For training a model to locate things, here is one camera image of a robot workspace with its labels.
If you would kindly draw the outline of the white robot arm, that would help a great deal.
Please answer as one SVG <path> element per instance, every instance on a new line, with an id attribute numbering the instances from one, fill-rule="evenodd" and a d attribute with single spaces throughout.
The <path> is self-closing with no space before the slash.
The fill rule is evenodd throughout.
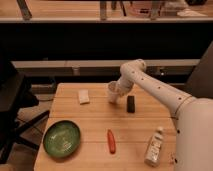
<path id="1" fill-rule="evenodd" d="M 136 84 L 176 119 L 174 171 L 213 171 L 213 99 L 196 98 L 147 75 L 145 70 L 142 59 L 122 64 L 117 92 L 123 96 Z"/>

